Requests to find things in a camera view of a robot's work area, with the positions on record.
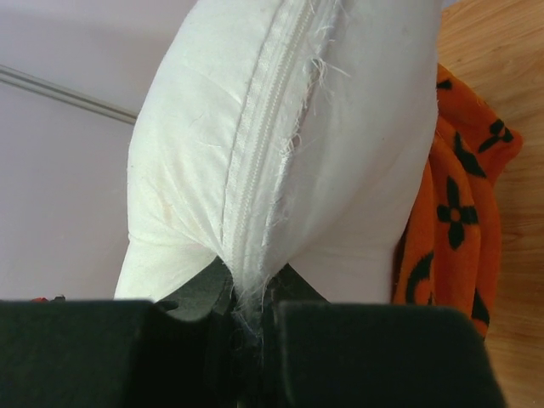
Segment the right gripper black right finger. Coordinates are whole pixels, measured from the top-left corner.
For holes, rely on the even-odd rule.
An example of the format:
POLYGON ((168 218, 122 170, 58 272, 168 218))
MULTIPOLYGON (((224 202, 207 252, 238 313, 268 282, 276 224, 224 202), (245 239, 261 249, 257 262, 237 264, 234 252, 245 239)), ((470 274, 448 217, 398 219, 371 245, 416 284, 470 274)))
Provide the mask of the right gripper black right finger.
POLYGON ((263 306, 263 407, 506 404, 482 339, 455 310, 328 303, 291 267, 263 306))

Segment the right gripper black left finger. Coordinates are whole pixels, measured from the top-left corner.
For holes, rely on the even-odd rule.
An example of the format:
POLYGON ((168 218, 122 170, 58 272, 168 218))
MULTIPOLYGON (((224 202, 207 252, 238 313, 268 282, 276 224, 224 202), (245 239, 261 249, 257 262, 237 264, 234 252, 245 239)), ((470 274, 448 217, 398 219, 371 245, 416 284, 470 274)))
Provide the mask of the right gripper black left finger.
POLYGON ((2 406, 233 406, 214 339, 230 284, 214 260, 155 303, 2 302, 2 406))

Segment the orange flower-pattern pillowcase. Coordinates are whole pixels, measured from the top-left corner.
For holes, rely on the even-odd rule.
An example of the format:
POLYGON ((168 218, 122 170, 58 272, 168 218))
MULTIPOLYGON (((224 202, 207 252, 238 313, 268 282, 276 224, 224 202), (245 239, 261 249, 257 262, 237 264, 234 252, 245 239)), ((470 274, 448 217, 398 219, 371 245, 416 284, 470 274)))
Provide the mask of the orange flower-pattern pillowcase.
POLYGON ((392 302, 456 309, 484 337, 502 257, 494 187, 523 138, 442 65, 436 88, 438 120, 399 243, 392 302))

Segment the white pillow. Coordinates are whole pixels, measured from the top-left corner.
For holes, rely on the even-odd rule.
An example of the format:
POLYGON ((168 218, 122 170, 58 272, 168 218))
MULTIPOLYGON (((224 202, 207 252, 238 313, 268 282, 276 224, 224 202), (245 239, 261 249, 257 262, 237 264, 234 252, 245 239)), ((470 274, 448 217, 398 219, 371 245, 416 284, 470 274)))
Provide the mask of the white pillow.
POLYGON ((243 303, 291 265, 387 303, 438 118, 439 1, 199 1, 133 130, 118 299, 215 258, 243 303))

